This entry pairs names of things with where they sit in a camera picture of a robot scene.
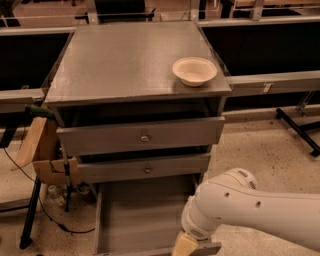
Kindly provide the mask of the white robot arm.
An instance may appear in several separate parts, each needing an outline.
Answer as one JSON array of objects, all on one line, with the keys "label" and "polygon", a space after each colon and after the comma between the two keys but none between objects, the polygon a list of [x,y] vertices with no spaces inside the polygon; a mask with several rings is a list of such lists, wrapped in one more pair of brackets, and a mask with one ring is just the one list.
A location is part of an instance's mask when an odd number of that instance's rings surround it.
[{"label": "white robot arm", "polygon": [[247,170],[233,168],[199,184],[188,198],[172,256],[190,256],[220,225],[252,228],[320,249],[320,195],[265,192]]}]

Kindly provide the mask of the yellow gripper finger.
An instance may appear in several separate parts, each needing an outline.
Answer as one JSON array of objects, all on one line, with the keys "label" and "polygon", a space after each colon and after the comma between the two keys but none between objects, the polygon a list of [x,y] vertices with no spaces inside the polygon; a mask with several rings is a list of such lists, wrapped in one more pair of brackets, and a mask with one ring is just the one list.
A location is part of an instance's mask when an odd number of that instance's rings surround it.
[{"label": "yellow gripper finger", "polygon": [[177,235],[171,256],[190,256],[198,247],[198,241],[185,232]]}]

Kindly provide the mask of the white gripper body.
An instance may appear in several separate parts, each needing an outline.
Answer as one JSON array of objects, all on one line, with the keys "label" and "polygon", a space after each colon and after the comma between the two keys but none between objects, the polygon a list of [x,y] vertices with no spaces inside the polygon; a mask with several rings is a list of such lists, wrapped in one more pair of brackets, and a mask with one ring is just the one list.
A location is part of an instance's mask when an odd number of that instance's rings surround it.
[{"label": "white gripper body", "polygon": [[200,212],[194,196],[188,198],[183,208],[181,224],[182,229],[198,241],[210,240],[217,228],[213,221]]}]

